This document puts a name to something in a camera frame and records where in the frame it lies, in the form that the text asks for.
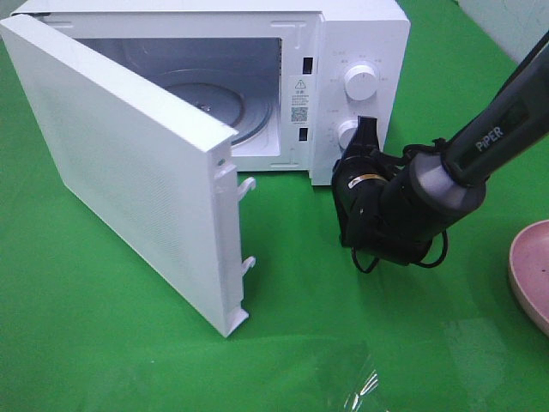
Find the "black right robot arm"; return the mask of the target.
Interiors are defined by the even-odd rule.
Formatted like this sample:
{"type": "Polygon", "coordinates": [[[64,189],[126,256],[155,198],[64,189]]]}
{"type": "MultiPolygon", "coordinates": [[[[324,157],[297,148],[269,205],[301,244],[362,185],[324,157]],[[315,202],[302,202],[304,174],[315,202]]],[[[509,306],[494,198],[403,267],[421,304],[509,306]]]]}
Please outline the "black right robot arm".
{"type": "Polygon", "coordinates": [[[449,248],[447,229],[475,211],[486,181],[548,133],[548,38],[543,36],[490,104],[451,139],[409,144],[385,154],[375,118],[358,127],[335,163],[331,190],[340,241],[355,256],[436,267],[449,248]]]}

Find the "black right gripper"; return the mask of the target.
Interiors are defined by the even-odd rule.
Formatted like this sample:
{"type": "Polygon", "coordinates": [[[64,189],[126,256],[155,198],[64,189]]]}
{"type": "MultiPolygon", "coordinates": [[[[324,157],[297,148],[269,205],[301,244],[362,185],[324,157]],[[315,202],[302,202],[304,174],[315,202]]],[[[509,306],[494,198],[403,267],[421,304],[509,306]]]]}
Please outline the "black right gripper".
{"type": "Polygon", "coordinates": [[[377,118],[358,116],[356,131],[335,163],[332,194],[340,225],[341,244],[351,249],[353,263],[360,265],[360,251],[396,264],[420,264],[431,241],[414,242],[391,233],[382,216],[381,195],[400,171],[403,160],[383,154],[377,137],[377,118]]]}

